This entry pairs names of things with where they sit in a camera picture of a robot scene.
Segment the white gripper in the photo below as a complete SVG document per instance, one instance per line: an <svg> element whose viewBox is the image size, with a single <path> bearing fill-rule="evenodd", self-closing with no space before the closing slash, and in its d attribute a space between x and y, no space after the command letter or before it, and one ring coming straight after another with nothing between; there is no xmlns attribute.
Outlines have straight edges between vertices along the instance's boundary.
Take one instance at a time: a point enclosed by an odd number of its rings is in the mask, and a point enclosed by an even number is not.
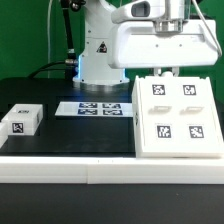
<svg viewBox="0 0 224 224"><path fill-rule="evenodd" d="M174 77L179 67L214 65L217 47L201 20L189 20L181 33L157 33L151 21L129 21L115 25L109 34L107 61L112 68L154 68L162 75L172 67Z"/></svg>

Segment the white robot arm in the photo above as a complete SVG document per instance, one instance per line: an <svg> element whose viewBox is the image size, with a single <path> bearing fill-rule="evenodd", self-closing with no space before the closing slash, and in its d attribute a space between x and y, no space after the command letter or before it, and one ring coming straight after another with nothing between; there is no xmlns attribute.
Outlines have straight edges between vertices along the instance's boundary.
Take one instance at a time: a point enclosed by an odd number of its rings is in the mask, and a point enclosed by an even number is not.
<svg viewBox="0 0 224 224"><path fill-rule="evenodd" d="M213 65L222 56L216 22L191 7L201 0L131 0L115 7L107 0L59 0L63 11L69 79L79 88L104 91L129 84L125 70ZM85 47L76 54L69 12L85 11Z"/></svg>

